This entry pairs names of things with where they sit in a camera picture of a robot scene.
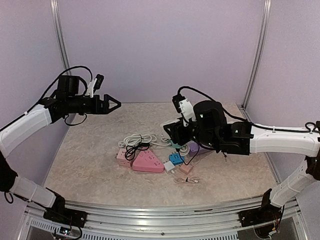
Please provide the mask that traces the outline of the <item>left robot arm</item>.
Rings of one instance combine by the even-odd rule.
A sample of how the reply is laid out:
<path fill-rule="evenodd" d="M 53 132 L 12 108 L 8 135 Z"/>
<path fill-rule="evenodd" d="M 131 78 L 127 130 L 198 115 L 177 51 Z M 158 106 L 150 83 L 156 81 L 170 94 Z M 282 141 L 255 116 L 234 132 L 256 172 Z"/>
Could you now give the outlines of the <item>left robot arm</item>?
<path fill-rule="evenodd" d="M 42 94 L 39 100 L 21 116 L 0 130 L 0 190 L 5 196 L 16 196 L 26 202 L 33 202 L 44 208 L 57 221 L 63 223 L 70 218 L 65 207 L 66 200 L 58 193 L 18 175 L 11 169 L 7 157 L 21 143 L 39 130 L 67 119 L 71 114 L 108 115 L 121 107 L 121 102 L 104 94 L 100 98 L 96 91 L 100 89 L 104 76 L 91 76 L 86 82 L 83 78 L 68 75 L 62 71 L 52 82 L 57 85 L 50 96 Z"/>

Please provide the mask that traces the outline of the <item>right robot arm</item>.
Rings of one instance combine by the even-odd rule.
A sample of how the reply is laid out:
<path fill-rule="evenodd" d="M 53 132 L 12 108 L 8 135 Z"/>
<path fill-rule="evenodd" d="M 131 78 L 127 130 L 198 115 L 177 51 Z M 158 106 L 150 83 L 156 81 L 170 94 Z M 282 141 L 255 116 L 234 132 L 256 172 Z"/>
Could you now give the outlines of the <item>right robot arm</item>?
<path fill-rule="evenodd" d="M 286 180 L 269 189 L 256 210 L 256 218 L 266 222 L 276 210 L 304 188 L 320 179 L 320 134 L 315 129 L 254 124 L 245 119 L 228 123 L 221 103 L 204 100 L 191 105 L 177 104 L 180 117 L 161 124 L 164 134 L 178 146 L 193 141 L 202 148 L 230 155 L 289 153 L 305 159 Z"/>

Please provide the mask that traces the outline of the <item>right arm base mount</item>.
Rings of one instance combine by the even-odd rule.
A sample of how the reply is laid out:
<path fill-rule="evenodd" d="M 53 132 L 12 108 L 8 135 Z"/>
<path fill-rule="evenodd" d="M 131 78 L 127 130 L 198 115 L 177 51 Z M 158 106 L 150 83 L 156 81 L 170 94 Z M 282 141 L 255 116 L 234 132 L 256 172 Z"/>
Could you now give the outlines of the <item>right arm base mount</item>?
<path fill-rule="evenodd" d="M 243 210 L 238 213 L 241 226 L 249 227 L 280 219 L 282 211 L 259 210 L 259 208 Z"/>

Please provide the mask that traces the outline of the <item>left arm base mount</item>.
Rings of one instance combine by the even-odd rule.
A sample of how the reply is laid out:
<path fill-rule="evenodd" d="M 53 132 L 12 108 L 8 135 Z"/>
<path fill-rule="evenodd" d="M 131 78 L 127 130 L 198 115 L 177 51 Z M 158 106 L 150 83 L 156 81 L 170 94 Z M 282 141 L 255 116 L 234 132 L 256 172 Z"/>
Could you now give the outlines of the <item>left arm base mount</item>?
<path fill-rule="evenodd" d="M 87 221 L 88 213 L 85 211 L 66 208 L 63 213 L 46 210 L 43 218 L 52 222 L 83 228 Z"/>

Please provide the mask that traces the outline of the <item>blue square plug adapter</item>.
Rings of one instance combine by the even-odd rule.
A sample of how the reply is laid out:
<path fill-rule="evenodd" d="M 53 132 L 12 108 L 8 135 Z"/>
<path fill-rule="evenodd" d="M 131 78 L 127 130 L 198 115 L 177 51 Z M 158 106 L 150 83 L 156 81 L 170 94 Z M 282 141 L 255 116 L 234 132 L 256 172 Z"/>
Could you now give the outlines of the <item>blue square plug adapter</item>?
<path fill-rule="evenodd" d="M 181 156 L 177 152 L 170 154 L 168 159 L 175 166 L 176 165 L 181 165 L 181 164 L 183 164 L 185 162 L 185 158 L 183 156 Z"/>

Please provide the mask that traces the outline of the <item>mint green charger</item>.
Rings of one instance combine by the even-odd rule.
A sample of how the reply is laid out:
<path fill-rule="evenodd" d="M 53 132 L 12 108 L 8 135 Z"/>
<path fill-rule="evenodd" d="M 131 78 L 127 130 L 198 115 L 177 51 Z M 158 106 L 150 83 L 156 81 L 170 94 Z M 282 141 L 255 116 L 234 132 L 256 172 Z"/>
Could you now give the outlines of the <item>mint green charger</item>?
<path fill-rule="evenodd" d="M 179 145 L 178 143 L 174 143 L 172 140 L 170 140 L 169 142 L 174 149 L 185 149 L 187 147 L 186 145 Z"/>

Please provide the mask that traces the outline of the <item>pink cube socket adapter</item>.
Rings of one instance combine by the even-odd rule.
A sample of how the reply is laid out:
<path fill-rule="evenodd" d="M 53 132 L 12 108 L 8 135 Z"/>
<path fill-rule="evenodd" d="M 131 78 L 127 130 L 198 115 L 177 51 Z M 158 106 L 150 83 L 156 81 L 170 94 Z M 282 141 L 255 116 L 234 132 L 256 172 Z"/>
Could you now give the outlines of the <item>pink cube socket adapter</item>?
<path fill-rule="evenodd" d="M 120 167 L 131 167 L 131 162 L 125 158 L 126 150 L 121 148 L 116 156 L 117 162 Z"/>

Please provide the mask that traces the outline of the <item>pink triangular power socket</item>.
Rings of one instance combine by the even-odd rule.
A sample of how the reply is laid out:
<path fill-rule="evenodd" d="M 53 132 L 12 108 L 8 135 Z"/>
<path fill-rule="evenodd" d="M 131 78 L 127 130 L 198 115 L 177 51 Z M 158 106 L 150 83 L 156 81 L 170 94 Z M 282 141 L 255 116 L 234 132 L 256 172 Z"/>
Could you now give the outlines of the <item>pink triangular power socket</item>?
<path fill-rule="evenodd" d="M 150 150 L 142 150 L 135 158 L 132 169 L 136 172 L 162 173 L 165 169 L 164 164 Z"/>

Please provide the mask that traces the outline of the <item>small pink charger plug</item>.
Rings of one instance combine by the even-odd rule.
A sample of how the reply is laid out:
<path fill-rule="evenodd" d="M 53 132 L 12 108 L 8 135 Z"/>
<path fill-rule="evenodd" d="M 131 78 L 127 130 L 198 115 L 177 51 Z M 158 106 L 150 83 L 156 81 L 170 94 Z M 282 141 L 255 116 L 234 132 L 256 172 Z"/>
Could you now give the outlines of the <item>small pink charger plug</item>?
<path fill-rule="evenodd" d="M 192 165 L 186 165 L 186 164 L 182 164 L 180 167 L 179 167 L 179 170 L 182 172 L 182 173 L 184 173 L 184 174 L 186 174 L 186 175 L 188 175 L 191 171 L 192 171 L 192 169 L 193 169 L 193 166 Z"/>

